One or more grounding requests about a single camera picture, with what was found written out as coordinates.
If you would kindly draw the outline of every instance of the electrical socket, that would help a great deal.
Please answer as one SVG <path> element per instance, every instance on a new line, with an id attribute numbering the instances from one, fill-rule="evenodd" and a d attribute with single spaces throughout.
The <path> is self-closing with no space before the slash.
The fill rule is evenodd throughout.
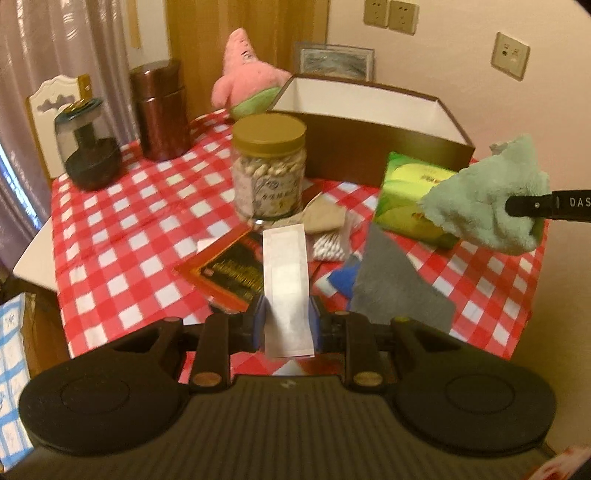
<path id="1" fill-rule="evenodd" d="M 388 28 L 397 32 L 414 35 L 417 31 L 418 5 L 407 2 L 390 2 Z"/>
<path id="2" fill-rule="evenodd" d="M 530 50 L 527 45 L 499 32 L 492 51 L 492 66 L 521 81 L 525 75 Z"/>
<path id="3" fill-rule="evenodd" d="M 365 0 L 363 23 L 374 27 L 387 27 L 388 0 Z"/>

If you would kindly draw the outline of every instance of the wooden chair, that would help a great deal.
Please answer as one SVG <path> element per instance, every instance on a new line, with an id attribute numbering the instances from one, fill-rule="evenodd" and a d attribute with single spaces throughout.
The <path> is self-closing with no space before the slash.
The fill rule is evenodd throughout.
<path id="1" fill-rule="evenodd" d="M 83 98 L 92 98 L 88 75 L 78 78 L 58 75 L 43 82 L 39 90 L 25 101 L 41 166 L 50 187 L 53 179 L 64 173 L 57 149 L 54 120 L 67 105 Z M 50 218 L 25 250 L 12 273 L 27 282 L 56 291 L 52 230 Z"/>

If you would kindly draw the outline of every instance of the yellow jar lid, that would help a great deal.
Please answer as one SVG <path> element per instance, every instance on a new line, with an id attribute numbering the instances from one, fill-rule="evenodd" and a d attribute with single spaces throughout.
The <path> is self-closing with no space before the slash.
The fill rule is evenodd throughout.
<path id="1" fill-rule="evenodd" d="M 259 113 L 241 118 L 232 129 L 232 145 L 250 157 L 283 157 L 306 143 L 306 125 L 284 113 Z"/>

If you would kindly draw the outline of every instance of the blue plaid cloth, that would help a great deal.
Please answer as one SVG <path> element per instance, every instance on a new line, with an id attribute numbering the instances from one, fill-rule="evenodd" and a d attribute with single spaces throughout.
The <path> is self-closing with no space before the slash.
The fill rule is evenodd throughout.
<path id="1" fill-rule="evenodd" d="M 8 470 L 33 449 L 18 416 L 18 399 L 29 382 L 21 328 L 25 294 L 0 306 L 0 459 Z"/>

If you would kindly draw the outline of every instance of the window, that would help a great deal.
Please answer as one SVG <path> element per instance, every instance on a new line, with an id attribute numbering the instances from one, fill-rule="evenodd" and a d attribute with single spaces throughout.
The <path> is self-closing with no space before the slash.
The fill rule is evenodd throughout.
<path id="1" fill-rule="evenodd" d="M 4 179 L 8 182 L 8 185 L 14 192 L 14 195 L 21 204 L 23 210 L 25 210 L 26 214 L 33 222 L 35 228 L 39 230 L 43 224 L 39 220 L 37 212 L 35 212 L 35 209 L 27 197 L 27 194 L 22 189 L 21 183 L 18 181 L 18 177 L 14 173 L 12 165 L 10 165 L 8 158 L 2 149 L 2 145 L 0 145 L 0 175 L 2 175 L 2 177 L 4 177 Z"/>

